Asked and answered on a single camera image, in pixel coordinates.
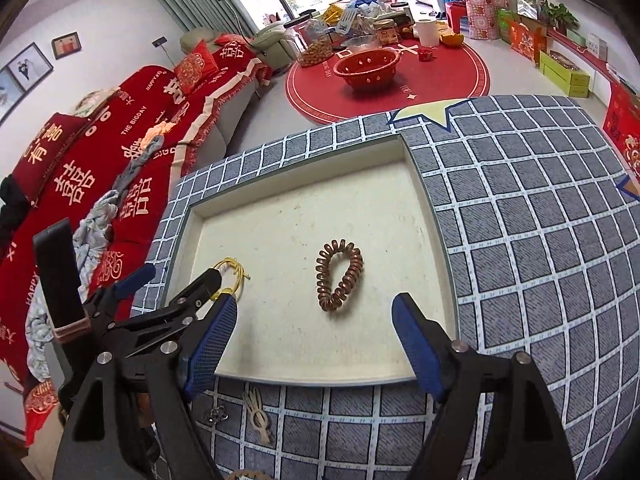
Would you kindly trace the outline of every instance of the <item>orange bowl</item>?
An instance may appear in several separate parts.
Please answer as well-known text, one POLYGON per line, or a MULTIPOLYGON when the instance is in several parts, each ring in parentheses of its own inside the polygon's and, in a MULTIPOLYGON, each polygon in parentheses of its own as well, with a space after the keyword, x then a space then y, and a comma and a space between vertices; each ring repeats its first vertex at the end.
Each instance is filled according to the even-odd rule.
POLYGON ((443 34, 440 41, 447 46, 459 47, 465 43, 465 37, 462 34, 443 34))
POLYGON ((356 92, 377 92, 391 84, 399 61, 400 52, 391 48, 363 50, 338 61, 334 74, 356 92))

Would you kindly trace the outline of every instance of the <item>red cushion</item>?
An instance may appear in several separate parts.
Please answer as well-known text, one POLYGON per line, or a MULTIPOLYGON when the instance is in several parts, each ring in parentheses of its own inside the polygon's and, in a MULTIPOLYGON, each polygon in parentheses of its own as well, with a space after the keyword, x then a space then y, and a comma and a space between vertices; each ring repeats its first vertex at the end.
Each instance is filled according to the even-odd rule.
POLYGON ((213 59, 213 55, 207 48, 207 44, 204 40, 201 40, 191 53, 187 54, 175 67, 175 75, 178 76, 180 88, 184 94, 189 95, 200 81, 219 70, 216 60, 213 59))
POLYGON ((227 43, 231 43, 232 41, 246 43, 246 38, 244 36, 240 36, 240 34, 220 34, 214 43, 216 45, 225 46, 227 43))
POLYGON ((31 205, 37 205, 51 172, 89 122, 88 118, 53 114, 31 141, 12 173, 31 205))

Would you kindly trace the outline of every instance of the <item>red colander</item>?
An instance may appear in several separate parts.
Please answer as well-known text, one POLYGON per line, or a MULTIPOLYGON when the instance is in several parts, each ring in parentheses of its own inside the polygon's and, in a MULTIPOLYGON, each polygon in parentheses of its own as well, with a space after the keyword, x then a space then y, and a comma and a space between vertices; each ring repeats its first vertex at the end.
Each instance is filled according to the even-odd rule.
POLYGON ((363 50, 338 61, 334 74, 357 92, 377 92, 391 84, 399 61, 400 52, 391 48, 363 50))

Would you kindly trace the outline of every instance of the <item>wedding photo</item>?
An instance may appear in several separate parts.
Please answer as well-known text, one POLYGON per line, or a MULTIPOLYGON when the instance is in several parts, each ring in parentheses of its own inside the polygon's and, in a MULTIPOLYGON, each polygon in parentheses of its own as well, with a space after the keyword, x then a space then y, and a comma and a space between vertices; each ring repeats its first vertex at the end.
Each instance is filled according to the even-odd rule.
POLYGON ((23 95, 24 90, 20 88, 8 68, 0 70, 0 124, 23 95))
POLYGON ((9 70, 28 92, 53 70, 53 65, 44 57, 35 43, 31 43, 8 64, 9 70))
POLYGON ((82 45, 80 44, 80 38, 78 38, 77 32, 67 34, 66 36, 60 36, 59 38, 52 40, 51 47, 56 60, 82 50, 82 45))

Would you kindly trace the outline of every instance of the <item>red stool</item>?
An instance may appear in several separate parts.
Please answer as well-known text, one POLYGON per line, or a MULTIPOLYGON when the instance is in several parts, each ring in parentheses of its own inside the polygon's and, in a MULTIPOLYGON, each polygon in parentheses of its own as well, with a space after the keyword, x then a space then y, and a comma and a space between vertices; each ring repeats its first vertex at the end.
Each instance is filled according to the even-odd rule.
POLYGON ((447 21, 449 27, 456 34, 460 34, 460 18, 466 18, 466 4, 464 2, 447 2, 447 21))

